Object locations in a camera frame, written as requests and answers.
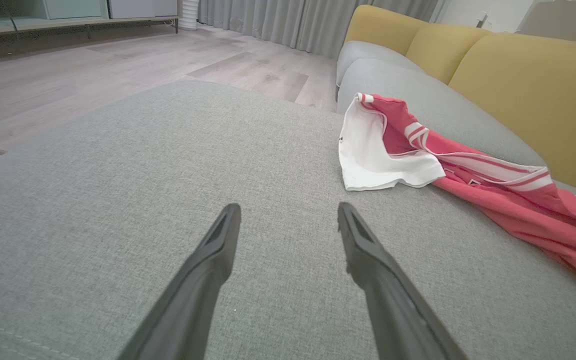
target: clothing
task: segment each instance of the clothing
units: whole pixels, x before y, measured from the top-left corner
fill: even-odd
[[[375,141],[377,130],[382,141]],[[405,101],[379,95],[355,96],[341,137],[346,190],[384,189],[397,182],[423,187],[432,182],[576,271],[576,196],[558,189],[547,167],[514,164],[446,139],[421,125]],[[386,162],[384,155],[397,161]],[[430,157],[441,164],[443,176],[430,166]]]

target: gray curtain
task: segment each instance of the gray curtain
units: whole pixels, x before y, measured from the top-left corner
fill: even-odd
[[[437,1],[199,0],[199,22],[336,58],[359,5],[374,5],[428,21]]]

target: yellow cushion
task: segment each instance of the yellow cushion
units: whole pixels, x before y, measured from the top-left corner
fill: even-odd
[[[555,180],[576,187],[576,42],[487,35],[449,85],[530,145]]]
[[[462,25],[430,23],[414,35],[406,57],[428,75],[448,84],[473,44],[490,31]]]
[[[365,41],[406,55],[415,34],[427,22],[370,5],[354,10],[345,41]]]

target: white ribbed cylinder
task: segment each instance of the white ribbed cylinder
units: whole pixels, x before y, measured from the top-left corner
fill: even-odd
[[[179,19],[180,29],[197,30],[198,9],[199,9],[199,0],[181,1],[181,18]]]

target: floor plank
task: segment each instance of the floor plank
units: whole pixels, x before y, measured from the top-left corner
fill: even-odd
[[[202,80],[336,110],[335,62],[239,32],[156,25],[0,43],[0,149],[153,87]]]

